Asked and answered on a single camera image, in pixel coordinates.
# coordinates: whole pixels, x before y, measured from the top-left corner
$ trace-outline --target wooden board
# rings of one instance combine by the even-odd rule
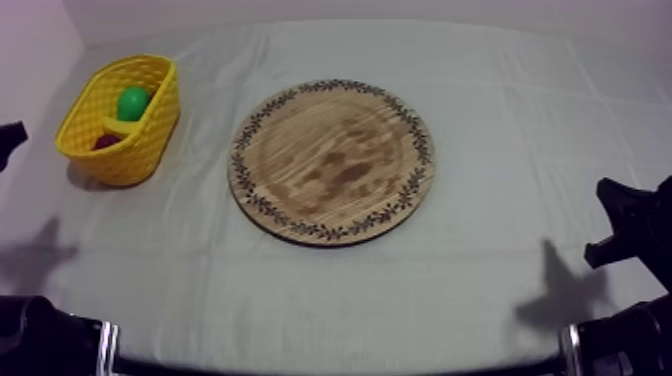
[[[434,147],[420,117],[357,81],[284,90],[243,122],[228,179],[241,209],[281,238],[338,246],[406,219],[429,190]]]

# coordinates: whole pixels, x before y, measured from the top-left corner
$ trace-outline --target table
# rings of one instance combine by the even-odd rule
[[[53,137],[88,77],[136,53],[177,62],[182,115],[150,180],[106,189]],[[419,21],[238,25],[92,48],[31,135],[1,211],[0,290],[119,324],[124,354],[197,367],[405,372],[543,357],[560,327],[663,293],[636,260],[590,271],[582,253],[610,234],[600,178],[653,189],[671,172],[670,67]],[[397,94],[437,154],[415,214],[341,250],[265,234],[225,176],[257,103],[327,78]]]

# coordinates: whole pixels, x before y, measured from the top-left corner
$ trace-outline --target plastic basket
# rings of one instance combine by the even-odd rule
[[[153,94],[149,106],[126,138],[92,150],[105,133],[103,118],[116,119],[117,99],[128,86]],[[56,146],[96,180],[113,186],[137,184],[158,166],[179,113],[175,63],[163,56],[130,56],[93,75],[65,117]]]

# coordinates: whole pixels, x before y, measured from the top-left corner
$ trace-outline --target green ball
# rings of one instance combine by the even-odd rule
[[[117,120],[138,121],[149,105],[149,93],[139,86],[127,87],[117,102]]]

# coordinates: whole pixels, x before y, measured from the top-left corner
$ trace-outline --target red ball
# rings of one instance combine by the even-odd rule
[[[121,139],[115,135],[112,134],[104,134],[96,140],[96,144],[93,146],[93,150],[99,150],[99,149],[104,149],[108,146],[112,146],[116,144],[117,142],[121,141]]]

